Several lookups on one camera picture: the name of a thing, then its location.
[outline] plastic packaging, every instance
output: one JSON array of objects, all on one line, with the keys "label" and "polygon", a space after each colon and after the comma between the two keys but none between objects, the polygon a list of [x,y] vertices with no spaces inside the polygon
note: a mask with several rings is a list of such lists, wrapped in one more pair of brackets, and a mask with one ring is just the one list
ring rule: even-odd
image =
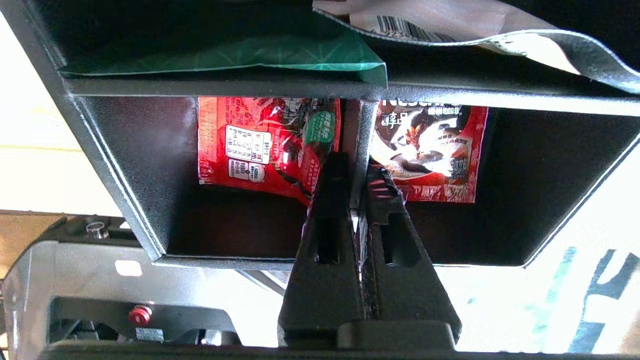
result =
[{"label": "plastic packaging", "polygon": [[355,72],[387,84],[385,63],[367,44],[310,4],[169,0],[158,7],[153,24],[70,59],[60,71],[110,76],[263,66]]},{"label": "plastic packaging", "polygon": [[640,72],[601,41],[558,29],[502,1],[314,0],[313,5],[369,37],[426,46],[478,45],[640,94]]},{"label": "plastic packaging", "polygon": [[371,156],[407,201],[475,202],[488,108],[381,101]]},{"label": "plastic packaging", "polygon": [[327,155],[339,147],[340,101],[201,97],[200,184],[295,197],[309,205]]}]

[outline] red coffee packet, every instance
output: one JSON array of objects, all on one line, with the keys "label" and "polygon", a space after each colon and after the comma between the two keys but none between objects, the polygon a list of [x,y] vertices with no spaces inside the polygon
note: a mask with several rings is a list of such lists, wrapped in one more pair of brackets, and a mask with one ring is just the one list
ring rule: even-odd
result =
[{"label": "red coffee packet", "polygon": [[339,148],[338,99],[198,98],[200,184],[295,197],[306,206]]},{"label": "red coffee packet", "polygon": [[381,101],[371,156],[407,201],[475,202],[488,108]]}]

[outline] green label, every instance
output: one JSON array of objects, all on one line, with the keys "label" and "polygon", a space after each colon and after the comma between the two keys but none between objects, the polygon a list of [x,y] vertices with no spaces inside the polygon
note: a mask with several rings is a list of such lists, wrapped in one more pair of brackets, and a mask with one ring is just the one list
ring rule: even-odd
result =
[{"label": "green label", "polygon": [[307,122],[305,142],[332,142],[334,131],[335,115],[329,111],[320,111]]}]

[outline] green bag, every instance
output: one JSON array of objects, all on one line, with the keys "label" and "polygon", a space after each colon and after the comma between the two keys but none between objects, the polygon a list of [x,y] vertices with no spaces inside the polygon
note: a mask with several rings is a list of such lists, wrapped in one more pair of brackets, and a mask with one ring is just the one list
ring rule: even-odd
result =
[{"label": "green bag", "polygon": [[265,66],[356,72],[387,85],[387,68],[360,38],[308,1],[163,3],[163,16],[92,53],[69,59],[67,74],[108,76]]}]

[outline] nutrition label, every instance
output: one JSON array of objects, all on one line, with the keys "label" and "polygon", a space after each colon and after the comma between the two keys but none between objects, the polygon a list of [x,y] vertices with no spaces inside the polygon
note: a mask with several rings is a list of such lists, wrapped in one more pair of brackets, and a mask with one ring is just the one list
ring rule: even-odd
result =
[{"label": "nutrition label", "polygon": [[229,177],[249,180],[249,163],[229,159]]},{"label": "nutrition label", "polygon": [[268,164],[271,153],[271,133],[245,130],[227,125],[226,154],[229,158]]}]

